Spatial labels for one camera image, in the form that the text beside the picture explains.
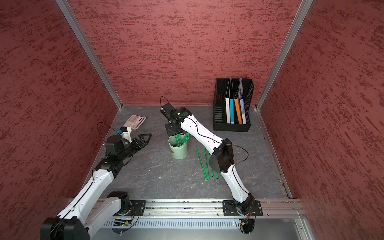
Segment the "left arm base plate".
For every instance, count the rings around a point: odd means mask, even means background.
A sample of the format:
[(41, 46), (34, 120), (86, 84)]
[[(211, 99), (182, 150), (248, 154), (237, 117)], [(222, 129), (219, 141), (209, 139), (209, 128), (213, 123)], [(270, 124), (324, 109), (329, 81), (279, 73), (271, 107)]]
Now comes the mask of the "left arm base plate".
[(130, 200), (131, 205), (134, 209), (135, 217), (136, 216), (143, 216), (144, 211), (146, 209), (146, 200)]

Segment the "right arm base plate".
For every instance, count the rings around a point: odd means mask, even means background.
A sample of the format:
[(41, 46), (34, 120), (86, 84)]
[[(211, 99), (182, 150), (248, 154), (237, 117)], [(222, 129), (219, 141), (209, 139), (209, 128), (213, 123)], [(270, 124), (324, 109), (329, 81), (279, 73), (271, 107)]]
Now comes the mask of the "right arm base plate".
[(242, 207), (234, 200), (224, 200), (222, 202), (223, 213), (226, 217), (262, 217), (263, 210), (260, 201), (253, 200), (248, 207)]

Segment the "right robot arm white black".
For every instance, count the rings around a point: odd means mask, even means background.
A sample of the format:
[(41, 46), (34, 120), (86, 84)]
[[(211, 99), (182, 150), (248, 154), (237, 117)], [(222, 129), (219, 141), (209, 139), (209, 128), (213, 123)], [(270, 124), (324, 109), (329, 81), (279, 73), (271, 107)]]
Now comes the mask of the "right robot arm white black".
[(204, 125), (186, 108), (174, 108), (167, 103), (161, 107), (161, 113), (168, 120), (165, 125), (167, 134), (175, 136), (184, 132), (192, 135), (211, 154), (210, 167), (220, 173), (229, 186), (237, 211), (247, 216), (251, 213), (255, 199), (243, 184), (234, 161), (234, 151), (231, 140), (222, 139)]

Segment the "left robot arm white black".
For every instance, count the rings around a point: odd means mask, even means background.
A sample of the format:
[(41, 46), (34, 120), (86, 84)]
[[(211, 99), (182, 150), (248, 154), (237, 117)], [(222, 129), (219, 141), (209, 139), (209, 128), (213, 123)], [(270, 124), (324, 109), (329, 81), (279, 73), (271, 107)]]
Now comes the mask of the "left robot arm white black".
[(114, 181), (128, 158), (146, 147), (152, 134), (128, 139), (128, 132), (119, 132), (105, 141), (106, 156), (92, 171), (92, 176), (77, 196), (54, 218), (47, 218), (40, 229), (42, 240), (91, 240), (115, 214), (133, 219), (135, 209), (126, 192), (112, 192), (93, 211), (104, 190)]

